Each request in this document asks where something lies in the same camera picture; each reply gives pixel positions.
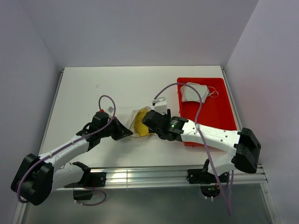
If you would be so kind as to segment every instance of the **face mask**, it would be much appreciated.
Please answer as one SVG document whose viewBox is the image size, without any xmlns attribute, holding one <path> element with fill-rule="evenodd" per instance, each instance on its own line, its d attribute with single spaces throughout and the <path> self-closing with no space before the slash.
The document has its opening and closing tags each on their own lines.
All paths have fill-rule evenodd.
<svg viewBox="0 0 299 224">
<path fill-rule="evenodd" d="M 197 83 L 187 83 L 187 84 L 192 86 L 194 89 L 196 89 L 196 91 L 200 94 L 202 103 L 206 101 L 207 97 L 215 98 L 218 97 L 219 95 L 219 92 L 212 86 L 200 85 Z M 200 102 L 196 92 L 193 89 L 189 88 L 188 86 L 182 86 L 181 93 L 182 93 L 182 102 L 188 102 L 188 101 Z"/>
</svg>

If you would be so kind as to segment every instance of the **white cloth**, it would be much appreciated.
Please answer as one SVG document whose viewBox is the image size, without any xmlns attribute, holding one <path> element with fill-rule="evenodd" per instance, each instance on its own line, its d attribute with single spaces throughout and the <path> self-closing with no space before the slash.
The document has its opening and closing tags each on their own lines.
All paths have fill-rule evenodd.
<svg viewBox="0 0 299 224">
<path fill-rule="evenodd" d="M 202 103 L 206 101 L 206 98 L 209 96 L 210 92 L 206 85 L 200 85 L 198 83 L 187 83 L 188 85 L 192 86 L 196 91 L 200 94 Z M 189 88 L 188 86 L 183 85 L 181 87 L 181 93 L 182 93 L 182 102 L 187 101 L 199 101 L 199 97 L 196 94 L 196 92 Z"/>
</svg>

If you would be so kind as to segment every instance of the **white wall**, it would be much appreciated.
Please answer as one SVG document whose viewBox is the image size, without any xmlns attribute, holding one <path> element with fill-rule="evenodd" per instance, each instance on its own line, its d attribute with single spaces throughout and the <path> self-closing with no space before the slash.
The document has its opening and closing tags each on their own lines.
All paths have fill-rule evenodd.
<svg viewBox="0 0 299 224">
<path fill-rule="evenodd" d="M 20 0 L 65 66 L 225 65 L 258 0 Z"/>
<path fill-rule="evenodd" d="M 299 219 L 299 1 L 260 0 L 227 64 L 283 223 Z"/>
<path fill-rule="evenodd" d="M 29 153 L 38 153 L 58 81 L 57 66 L 20 4 L 0 1 L 0 223 L 17 205 L 10 184 Z"/>
</svg>

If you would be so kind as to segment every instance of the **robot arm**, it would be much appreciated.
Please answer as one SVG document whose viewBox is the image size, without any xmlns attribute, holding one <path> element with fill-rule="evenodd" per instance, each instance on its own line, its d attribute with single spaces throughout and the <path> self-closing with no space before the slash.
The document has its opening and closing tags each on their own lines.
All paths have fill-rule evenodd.
<svg viewBox="0 0 299 224">
<path fill-rule="evenodd" d="M 142 120 L 152 133 L 169 141 L 185 141 L 203 143 L 195 123 L 181 117 L 171 117 L 165 98 L 157 98 L 153 102 L 154 110 L 148 112 Z M 256 173 L 261 144 L 250 129 L 227 131 L 204 125 L 198 125 L 208 146 L 218 148 L 227 154 L 214 161 L 218 175 L 238 169 L 245 173 Z M 214 174 L 209 161 L 203 172 Z"/>
<path fill-rule="evenodd" d="M 21 196 L 27 201 L 31 202 L 33 205 L 39 205 L 52 191 L 70 183 L 88 186 L 94 178 L 93 174 L 90 172 L 91 169 L 88 166 L 80 162 L 74 162 L 65 168 L 61 167 L 76 156 L 94 148 L 100 143 L 101 138 L 111 136 L 112 139 L 119 140 L 133 134 L 130 130 L 126 129 L 116 117 L 114 117 L 112 118 L 113 120 L 110 122 L 110 125 L 104 130 L 89 135 L 107 125 L 109 119 L 111 118 L 108 113 L 104 111 L 97 112 L 94 115 L 92 122 L 85 125 L 84 128 L 70 141 L 39 156 L 33 154 L 27 155 L 19 167 L 11 184 L 11 189 L 14 192 L 17 192 L 20 181 L 26 172 L 47 156 L 50 157 L 36 165 L 21 185 Z M 59 151 L 62 147 L 67 145 L 70 146 Z"/>
</svg>

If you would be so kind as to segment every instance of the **purple cable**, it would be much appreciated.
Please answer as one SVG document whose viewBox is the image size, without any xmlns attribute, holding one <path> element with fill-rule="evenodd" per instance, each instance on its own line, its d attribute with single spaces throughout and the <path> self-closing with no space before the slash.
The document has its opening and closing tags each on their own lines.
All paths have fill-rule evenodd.
<svg viewBox="0 0 299 224">
<path fill-rule="evenodd" d="M 103 190 L 96 189 L 96 188 L 82 187 L 82 186 L 79 186 L 79 187 L 84 188 L 84 189 L 88 189 L 88 190 L 95 190 L 95 191 L 98 191 L 98 192 L 101 192 L 101 193 L 104 194 L 104 198 L 100 202 L 97 202 L 97 203 L 94 203 L 94 204 L 86 204 L 86 203 L 82 203 L 80 201 L 76 201 L 76 203 L 78 203 L 80 205 L 84 205 L 84 206 L 95 206 L 95 205 L 99 205 L 99 204 L 102 204 L 106 200 L 106 198 L 107 198 L 107 194 Z"/>
<path fill-rule="evenodd" d="M 112 118 L 109 120 L 109 122 L 103 126 L 102 128 L 100 128 L 99 130 L 93 132 L 93 133 L 90 133 L 90 134 L 87 134 L 85 135 L 84 137 L 81 137 L 81 138 L 78 138 L 76 140 L 74 140 L 73 142 L 70 142 L 68 144 L 66 144 L 65 146 L 62 146 L 60 149 L 58 149 L 57 151 L 53 152 L 52 156 L 60 153 L 61 151 L 65 150 L 66 148 L 72 146 L 73 144 L 81 141 L 82 139 L 85 139 L 91 135 L 94 135 L 102 130 L 104 130 L 106 127 L 108 127 L 113 118 L 115 117 L 115 111 L 116 111 L 116 106 L 115 106 L 115 102 L 113 101 L 113 99 L 110 97 L 110 96 L 107 96 L 107 95 L 102 95 L 100 98 L 99 98 L 99 108 L 100 108 L 100 101 L 103 97 L 107 97 L 108 99 L 111 100 L 112 104 L 113 104 L 113 107 L 114 107 L 114 111 L 113 111 L 113 115 L 112 115 Z M 27 176 L 32 172 L 32 170 L 34 170 L 34 168 L 36 168 L 40 163 L 44 162 L 45 160 L 47 160 L 48 158 L 50 158 L 51 156 L 50 155 L 47 155 L 46 157 L 42 158 L 41 160 L 39 160 L 37 163 L 35 163 L 32 167 L 30 167 L 27 172 L 24 174 L 24 176 L 22 177 L 20 183 L 19 183 L 19 186 L 18 186 L 18 190 L 17 190 L 17 198 L 18 198 L 18 201 L 21 202 L 21 203 L 27 203 L 28 201 L 24 201 L 23 199 L 21 199 L 21 186 L 23 185 L 25 179 L 27 178 Z"/>
<path fill-rule="evenodd" d="M 225 190 L 225 191 L 227 190 L 228 183 L 229 183 L 229 173 L 228 173 L 228 180 L 226 181 L 226 184 L 225 184 L 225 187 L 224 187 L 224 190 Z M 219 198 L 220 196 L 221 196 L 221 194 L 219 194 L 219 195 L 216 196 L 216 197 L 213 197 L 213 199 Z"/>
<path fill-rule="evenodd" d="M 161 90 L 161 91 L 154 97 L 154 99 L 157 99 L 157 97 L 160 96 L 160 94 L 161 94 L 162 92 L 164 92 L 166 89 L 168 89 L 169 87 L 171 87 L 171 86 L 173 86 L 173 85 L 184 85 L 184 86 L 188 86 L 189 88 L 191 88 L 192 90 L 194 90 L 194 91 L 196 92 L 196 94 L 198 95 L 198 97 L 199 97 L 199 101 L 200 101 L 200 105 L 199 105 L 199 109 L 198 109 L 198 111 L 197 111 L 197 113 L 196 113 L 196 116 L 195 116 L 195 126 L 196 126 L 196 125 L 197 125 L 198 116 L 199 116 L 199 113 L 200 113 L 201 108 L 202 108 L 202 100 L 201 100 L 201 96 L 200 96 L 200 94 L 198 93 L 198 91 L 197 91 L 194 87 L 192 87 L 192 86 L 190 86 L 190 85 L 188 85 L 188 84 L 186 84 L 186 83 L 172 83 L 172 84 L 166 86 L 165 88 L 163 88 L 163 89 L 162 89 L 162 90 Z M 199 134 L 200 134 L 200 136 L 201 136 L 201 138 L 202 138 L 202 141 L 203 141 L 203 143 L 204 143 L 204 146 L 205 146 L 205 149 L 206 149 L 206 154 L 207 154 L 208 159 L 209 159 L 209 161 L 210 161 L 210 164 L 211 164 L 211 167 L 212 167 L 214 176 L 215 176 L 215 178 L 216 178 L 216 181 L 217 181 L 217 183 L 218 183 L 218 185 L 219 185 L 219 187 L 220 187 L 220 194 L 223 196 L 223 199 L 224 199 L 224 201 L 225 201 L 225 203 L 226 203 L 226 205 L 227 205 L 228 215 L 229 215 L 229 216 L 232 216 L 232 209 L 231 209 L 230 197 L 229 197 L 229 199 L 227 200 L 227 198 L 226 198 L 226 196 L 225 196 L 225 191 L 224 191 L 224 189 L 223 189 L 223 186 L 221 185 L 221 182 L 220 182 L 219 177 L 218 177 L 218 175 L 217 175 L 217 172 L 216 172 L 214 163 L 213 163 L 213 161 L 212 161 L 212 157 L 211 157 L 211 154 L 210 154 L 210 150 L 209 150 L 209 148 L 208 148 L 208 146 L 207 146 L 206 139 L 205 139 L 203 133 L 201 132 L 201 130 L 200 130 L 199 128 L 197 128 L 197 131 L 199 132 Z M 229 185 L 229 192 L 230 192 L 229 196 L 231 196 L 231 191 L 232 191 L 232 187 L 231 187 L 231 185 L 233 184 L 233 180 L 234 180 L 234 172 L 232 172 L 232 179 L 231 179 L 231 182 L 230 182 L 230 185 Z"/>
</svg>

